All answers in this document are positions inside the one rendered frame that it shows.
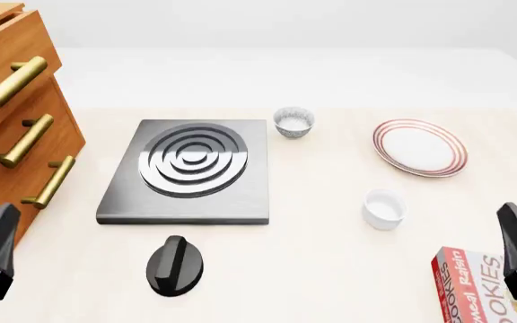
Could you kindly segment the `white plate with red rings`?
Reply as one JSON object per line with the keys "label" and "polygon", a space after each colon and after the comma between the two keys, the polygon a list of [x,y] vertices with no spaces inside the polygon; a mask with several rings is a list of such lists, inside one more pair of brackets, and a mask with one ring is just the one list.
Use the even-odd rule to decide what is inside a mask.
{"label": "white plate with red rings", "polygon": [[372,144],[388,164],[420,177],[452,177],[469,161],[465,144],[455,134],[424,120],[386,120],[373,130]]}

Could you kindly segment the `red printed cookies box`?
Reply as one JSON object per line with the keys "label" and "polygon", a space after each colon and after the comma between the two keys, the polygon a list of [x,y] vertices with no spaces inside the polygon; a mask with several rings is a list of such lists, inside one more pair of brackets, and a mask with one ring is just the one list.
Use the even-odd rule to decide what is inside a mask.
{"label": "red printed cookies box", "polygon": [[441,247],[431,266],[444,323],[517,323],[502,256]]}

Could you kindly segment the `round black stove knob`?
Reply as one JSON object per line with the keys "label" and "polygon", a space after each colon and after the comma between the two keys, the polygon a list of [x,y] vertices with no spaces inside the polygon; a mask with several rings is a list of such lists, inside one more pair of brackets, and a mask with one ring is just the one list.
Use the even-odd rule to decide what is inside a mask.
{"label": "round black stove knob", "polygon": [[154,292],[177,297],[190,292],[204,272],[204,260],[183,236],[169,236],[149,258],[146,279]]}

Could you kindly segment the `flat black stove plate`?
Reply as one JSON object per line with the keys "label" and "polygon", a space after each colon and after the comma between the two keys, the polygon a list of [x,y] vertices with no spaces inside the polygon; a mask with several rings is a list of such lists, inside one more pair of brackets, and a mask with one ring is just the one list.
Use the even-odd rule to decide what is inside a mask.
{"label": "flat black stove plate", "polygon": [[268,224],[266,121],[141,120],[96,221]]}

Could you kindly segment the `grey patterned bowl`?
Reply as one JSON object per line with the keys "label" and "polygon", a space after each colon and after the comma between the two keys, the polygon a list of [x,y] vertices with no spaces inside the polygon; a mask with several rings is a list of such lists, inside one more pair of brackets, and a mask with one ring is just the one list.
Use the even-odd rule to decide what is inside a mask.
{"label": "grey patterned bowl", "polygon": [[315,117],[308,109],[284,107],[274,113],[273,121],[279,134],[287,139],[300,139],[309,134]]}

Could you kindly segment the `plain white bowl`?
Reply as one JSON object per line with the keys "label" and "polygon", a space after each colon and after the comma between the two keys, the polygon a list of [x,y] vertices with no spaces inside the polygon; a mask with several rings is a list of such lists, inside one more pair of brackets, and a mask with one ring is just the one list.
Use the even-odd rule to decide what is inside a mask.
{"label": "plain white bowl", "polygon": [[379,231],[393,231],[406,218],[407,206],[394,191],[374,189],[364,197],[363,219]]}

